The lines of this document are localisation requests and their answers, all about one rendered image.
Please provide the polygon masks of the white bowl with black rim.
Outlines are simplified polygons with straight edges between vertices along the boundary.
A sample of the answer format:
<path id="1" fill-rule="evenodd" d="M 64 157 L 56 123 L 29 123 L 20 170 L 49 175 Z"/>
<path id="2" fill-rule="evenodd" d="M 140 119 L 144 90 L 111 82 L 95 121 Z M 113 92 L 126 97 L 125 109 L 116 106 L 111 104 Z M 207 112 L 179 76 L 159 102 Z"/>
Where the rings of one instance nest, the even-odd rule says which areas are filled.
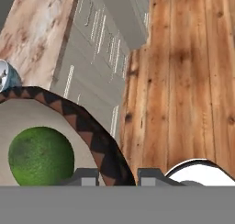
<path id="1" fill-rule="evenodd" d="M 204 158 L 179 162 L 165 176 L 183 185 L 235 187 L 235 178 L 232 175 L 215 162 Z"/>

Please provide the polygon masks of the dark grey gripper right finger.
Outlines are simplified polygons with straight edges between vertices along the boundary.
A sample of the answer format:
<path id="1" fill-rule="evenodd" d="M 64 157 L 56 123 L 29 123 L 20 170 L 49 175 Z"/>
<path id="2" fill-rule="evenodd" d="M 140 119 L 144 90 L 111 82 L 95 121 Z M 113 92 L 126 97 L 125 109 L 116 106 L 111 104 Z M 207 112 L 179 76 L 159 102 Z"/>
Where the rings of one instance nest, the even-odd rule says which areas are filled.
<path id="1" fill-rule="evenodd" d="M 183 186 L 166 177 L 159 168 L 139 168 L 138 186 Z"/>

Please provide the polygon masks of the blue and silver can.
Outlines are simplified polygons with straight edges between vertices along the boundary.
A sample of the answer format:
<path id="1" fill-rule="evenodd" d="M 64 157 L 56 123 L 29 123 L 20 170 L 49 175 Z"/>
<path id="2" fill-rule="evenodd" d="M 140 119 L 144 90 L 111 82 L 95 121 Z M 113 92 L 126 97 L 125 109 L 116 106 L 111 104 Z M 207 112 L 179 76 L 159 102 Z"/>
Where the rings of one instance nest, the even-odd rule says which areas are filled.
<path id="1" fill-rule="evenodd" d="M 6 60 L 0 59 L 0 93 L 9 87 L 21 86 L 17 70 Z"/>

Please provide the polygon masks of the grey cupboard run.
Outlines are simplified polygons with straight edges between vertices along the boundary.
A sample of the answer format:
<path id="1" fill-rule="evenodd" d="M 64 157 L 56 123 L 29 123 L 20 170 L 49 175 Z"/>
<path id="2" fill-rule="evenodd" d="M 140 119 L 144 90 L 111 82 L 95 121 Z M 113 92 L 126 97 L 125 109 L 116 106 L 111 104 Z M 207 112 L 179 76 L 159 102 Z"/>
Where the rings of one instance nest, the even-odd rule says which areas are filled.
<path id="1" fill-rule="evenodd" d="M 148 37 L 150 0 L 75 0 L 51 91 L 84 106 L 113 138 L 129 54 Z"/>

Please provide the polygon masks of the bowl with brown zigzag rim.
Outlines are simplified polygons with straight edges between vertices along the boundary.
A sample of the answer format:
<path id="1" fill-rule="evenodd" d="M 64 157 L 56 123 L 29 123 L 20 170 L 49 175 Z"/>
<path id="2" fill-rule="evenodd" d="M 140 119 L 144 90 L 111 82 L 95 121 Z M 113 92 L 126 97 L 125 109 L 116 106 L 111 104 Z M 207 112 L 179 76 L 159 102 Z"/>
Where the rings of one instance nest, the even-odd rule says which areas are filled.
<path id="1" fill-rule="evenodd" d="M 9 87 L 0 93 L 0 104 L 9 99 L 33 99 L 61 114 L 87 145 L 105 185 L 136 185 L 117 142 L 83 106 L 39 86 Z"/>

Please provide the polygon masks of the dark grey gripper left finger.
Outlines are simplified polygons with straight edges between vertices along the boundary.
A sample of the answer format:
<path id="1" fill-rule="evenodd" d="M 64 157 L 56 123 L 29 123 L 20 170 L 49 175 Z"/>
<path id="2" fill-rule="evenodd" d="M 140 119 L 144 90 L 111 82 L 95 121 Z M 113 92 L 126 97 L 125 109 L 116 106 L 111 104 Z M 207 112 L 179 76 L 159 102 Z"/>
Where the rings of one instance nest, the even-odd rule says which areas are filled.
<path id="1" fill-rule="evenodd" d="M 70 178 L 59 182 L 59 185 L 99 186 L 99 172 L 96 168 L 77 168 Z"/>

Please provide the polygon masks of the green avocado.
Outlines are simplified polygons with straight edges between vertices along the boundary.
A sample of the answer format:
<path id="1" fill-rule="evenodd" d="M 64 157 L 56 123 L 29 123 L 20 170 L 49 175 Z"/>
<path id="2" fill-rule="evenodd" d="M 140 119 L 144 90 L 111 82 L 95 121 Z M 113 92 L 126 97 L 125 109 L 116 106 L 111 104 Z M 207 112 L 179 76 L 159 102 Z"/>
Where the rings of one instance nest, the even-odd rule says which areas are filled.
<path id="1" fill-rule="evenodd" d="M 73 147 L 56 129 L 25 129 L 10 143 L 8 164 L 19 185 L 56 185 L 73 175 Z"/>

